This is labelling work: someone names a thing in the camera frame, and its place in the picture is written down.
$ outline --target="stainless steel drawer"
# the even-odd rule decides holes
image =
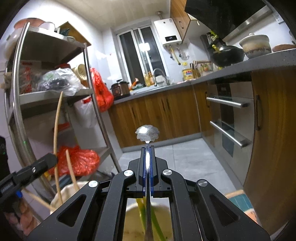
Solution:
[[[214,148],[244,184],[254,137],[254,101],[251,82],[208,86],[207,103],[214,127]]]

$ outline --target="tiled floor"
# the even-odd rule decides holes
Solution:
[[[139,158],[140,153],[141,151],[124,153],[119,160],[122,170],[128,168],[129,161]],[[170,169],[179,172],[186,179],[197,181],[204,178],[223,194],[236,190],[202,138],[155,148],[155,155],[165,159]]]

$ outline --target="wooden cabinet door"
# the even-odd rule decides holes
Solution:
[[[166,92],[165,109],[173,138],[199,133],[198,110],[192,86]]]
[[[255,71],[252,84],[260,129],[244,191],[273,234],[296,213],[296,68]]]
[[[182,40],[190,24],[190,18],[184,11],[185,5],[185,0],[171,0],[170,2],[170,17],[174,20]]]
[[[214,129],[210,125],[210,121],[212,120],[210,103],[206,100],[207,82],[195,84],[193,88],[197,100],[202,135],[206,139],[206,141],[214,146]]]
[[[109,115],[121,148],[143,144],[135,134],[142,125],[158,128],[160,134],[156,142],[200,132],[191,86],[113,105]]]

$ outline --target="ceiling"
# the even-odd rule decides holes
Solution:
[[[167,0],[56,0],[88,20],[99,30],[115,28],[121,24],[168,13]]]

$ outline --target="wok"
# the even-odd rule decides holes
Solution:
[[[243,60],[243,49],[234,46],[227,49],[222,49],[220,52],[215,52],[211,55],[211,61],[219,67],[226,67],[242,62]]]

